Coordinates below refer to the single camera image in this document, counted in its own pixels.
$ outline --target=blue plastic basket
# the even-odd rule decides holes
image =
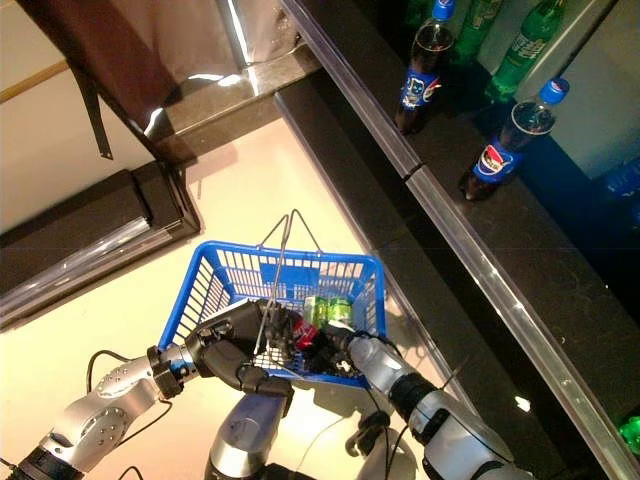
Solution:
[[[280,250],[255,245],[214,241],[200,245],[189,264],[159,348],[182,343],[201,321],[227,305],[245,298],[269,298],[279,258]],[[304,299],[310,295],[346,296],[353,302],[356,329],[386,334],[384,273],[375,257],[285,250],[278,283],[277,301],[286,308],[302,313]],[[271,351],[271,357],[281,360],[277,350]],[[274,375],[294,377],[266,354],[254,363]],[[305,371],[300,358],[286,367],[310,382],[362,385],[360,378]]]

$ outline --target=wire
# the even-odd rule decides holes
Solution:
[[[300,471],[300,467],[302,467],[302,464],[304,463],[305,458],[307,458],[307,454],[309,453],[309,450],[311,450],[311,447],[313,447],[313,444],[316,443],[316,440],[318,440],[318,438],[320,438],[320,436],[325,433],[327,430],[329,430],[331,427],[336,426],[338,423],[340,423],[341,421],[343,421],[345,419],[345,417],[341,417],[338,420],[336,420],[333,423],[330,423],[329,425],[327,425],[326,427],[324,427],[322,430],[320,430],[315,437],[313,437],[313,440],[311,440],[311,443],[309,444],[309,446],[307,447],[307,449],[304,451],[304,454],[302,455],[302,458],[300,459],[300,462],[298,463],[298,466],[296,467],[296,471],[294,473],[298,473]]]
[[[398,356],[400,358],[404,358],[402,356],[402,354],[400,353],[400,350],[398,350],[398,347],[396,346],[395,343],[393,343],[391,340],[389,340],[387,337],[383,337],[381,335],[372,335],[369,332],[367,332],[366,330],[359,330],[355,333],[356,337],[367,337],[367,338],[375,338],[380,340],[382,343],[384,343],[385,345],[389,345],[390,347],[392,347],[396,353],[398,354]]]
[[[126,469],[124,472],[122,472],[122,475],[120,475],[120,476],[118,477],[118,480],[122,480],[122,479],[124,478],[124,476],[125,476],[127,473],[129,473],[130,471],[132,471],[132,470],[133,470],[134,472],[136,472],[136,475],[138,475],[138,478],[139,478],[140,480],[144,480],[144,477],[142,476],[142,473],[140,473],[140,470],[138,470],[138,467],[136,467],[135,465],[131,465],[130,467],[127,467],[127,469]]]
[[[376,406],[376,409],[378,410],[378,412],[382,412],[382,409],[380,408],[380,405],[378,405],[378,402],[376,401],[375,397],[373,396],[373,393],[371,393],[371,390],[369,390],[368,388],[365,388],[364,391],[369,394],[369,398],[371,399],[373,404]],[[385,444],[384,471],[388,473],[388,470],[389,470],[389,430],[387,429],[386,426],[384,427],[384,444]],[[385,473],[384,480],[387,480],[387,473]]]
[[[158,415],[155,420],[150,421],[149,423],[147,423],[144,427],[142,427],[140,430],[136,431],[135,433],[132,433],[131,435],[129,435],[127,438],[125,438],[123,441],[121,441],[118,446],[116,448],[120,448],[122,445],[124,445],[125,443],[127,443],[129,440],[131,440],[133,437],[135,437],[136,435],[144,432],[147,428],[149,428],[151,425],[159,422],[162,417],[164,417],[167,413],[169,413],[169,411],[171,410],[171,408],[173,407],[173,403],[167,401],[167,400],[159,400],[160,403],[163,403],[167,406],[167,409],[162,412],[160,415]]]
[[[127,357],[123,357],[122,355],[116,353],[116,352],[112,352],[111,350],[98,350],[96,353],[94,353],[93,355],[91,355],[91,358],[89,359],[89,364],[87,365],[87,393],[91,393],[91,377],[93,376],[93,364],[95,363],[96,359],[100,356],[100,355],[109,355],[110,357],[115,358],[116,360],[120,360],[121,362],[130,362],[131,359],[127,358]]]
[[[15,470],[16,467],[13,463],[11,462],[7,462],[4,458],[0,457],[0,463],[2,463],[4,466],[6,466],[9,470],[13,471]]]
[[[408,428],[409,428],[409,425],[405,425],[404,428],[400,430],[400,435],[398,435],[398,438],[396,439],[396,443],[393,446],[393,450],[391,451],[391,458],[389,459],[389,467],[384,475],[385,480],[387,480],[387,478],[389,477],[389,474],[391,473],[391,465],[393,465],[393,458],[396,456],[396,450],[398,450],[398,445],[400,445],[400,440],[402,439],[402,435],[404,435],[404,432],[406,432]]]
[[[449,375],[449,378],[447,378],[447,380],[442,384],[442,386],[440,387],[440,390],[444,390],[447,385],[449,385],[449,383],[451,382],[451,380],[453,380],[454,378],[456,378],[458,376],[458,374],[462,371],[462,369],[467,365],[467,363],[469,363],[469,360],[471,360],[471,356],[467,355],[465,357],[465,359],[460,363],[460,365],[458,365],[453,372],[451,372],[451,375]]]

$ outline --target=green can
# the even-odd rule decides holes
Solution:
[[[353,307],[347,297],[333,297],[329,299],[328,321],[342,322],[353,326]]]
[[[327,319],[328,302],[324,297],[318,295],[306,297],[304,299],[303,317],[316,328],[324,327],[329,320]]]

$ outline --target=green soda bottle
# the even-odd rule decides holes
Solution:
[[[411,31],[412,37],[431,15],[433,2],[434,0],[409,0],[403,24],[405,28]]]
[[[618,431],[631,451],[640,455],[640,417],[631,417]]]
[[[466,17],[464,17],[462,31],[450,61],[451,65],[458,68],[466,68],[471,65],[500,11],[502,2],[503,0],[473,0]]]
[[[484,92],[489,100],[504,103],[515,93],[560,26],[565,3],[565,0],[543,0],[529,12],[520,27],[520,33]]]

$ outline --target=basket handle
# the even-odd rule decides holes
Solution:
[[[323,253],[322,249],[320,248],[320,245],[318,244],[318,241],[316,240],[316,237],[314,237],[313,233],[311,233],[311,229],[309,228],[309,225],[307,225],[307,222],[305,221],[304,217],[302,216],[302,214],[297,208],[294,208],[293,210],[291,210],[290,214],[283,215],[282,218],[278,221],[278,223],[276,223],[275,226],[271,229],[271,231],[267,234],[267,236],[264,237],[264,240],[262,240],[262,242],[256,245],[256,248],[258,248],[258,250],[263,248],[264,244],[267,242],[267,240],[269,240],[271,235],[273,235],[273,233],[278,229],[278,227],[282,224],[282,222],[285,222],[284,232],[282,232],[282,241],[280,243],[280,250],[283,251],[287,246],[287,242],[289,241],[289,235],[291,235],[291,227],[293,226],[293,218],[295,217],[296,214],[298,215],[298,217],[300,217],[300,220],[302,221],[304,228],[307,230],[309,237],[311,237],[311,240],[313,240],[313,243],[316,246],[316,253],[319,253],[319,254]]]
[[[309,226],[307,225],[307,222],[304,221],[304,218],[302,217],[302,214],[300,213],[300,211],[297,208],[294,208],[293,210],[291,210],[290,214],[285,214],[282,216],[282,218],[278,221],[278,223],[276,223],[275,227],[273,227],[271,229],[271,231],[267,234],[267,236],[264,238],[264,240],[262,242],[260,242],[256,248],[258,250],[260,250],[261,248],[264,247],[264,244],[267,240],[269,240],[269,237],[271,237],[271,235],[273,235],[273,232],[275,232],[278,227],[282,224],[282,222],[285,222],[284,224],[284,232],[282,232],[282,241],[280,242],[280,258],[278,259],[278,267],[276,268],[276,276],[273,279],[273,287],[271,288],[271,297],[269,298],[269,301],[267,302],[267,306],[264,309],[264,313],[262,314],[262,321],[260,322],[260,330],[258,331],[258,338],[256,339],[256,346],[253,350],[253,354],[257,355],[258,351],[260,349],[260,340],[262,338],[262,334],[264,332],[264,326],[265,323],[267,321],[267,316],[271,313],[271,311],[273,310],[273,308],[275,307],[276,304],[276,298],[277,298],[277,293],[278,293],[278,283],[280,282],[280,271],[282,270],[282,263],[284,261],[284,251],[287,247],[287,242],[289,241],[289,235],[291,235],[291,225],[293,224],[293,219],[296,215],[296,213],[298,214],[298,217],[300,217],[300,220],[302,221],[302,224],[304,225],[304,228],[307,229],[307,233],[309,234],[309,236],[311,237],[311,240],[313,240],[313,243],[315,243],[316,245],[316,254],[318,256],[320,256],[322,254],[322,249],[320,248],[320,245],[318,245],[318,242],[316,241],[316,237],[313,236],[313,233],[311,233],[311,230],[309,230]]]

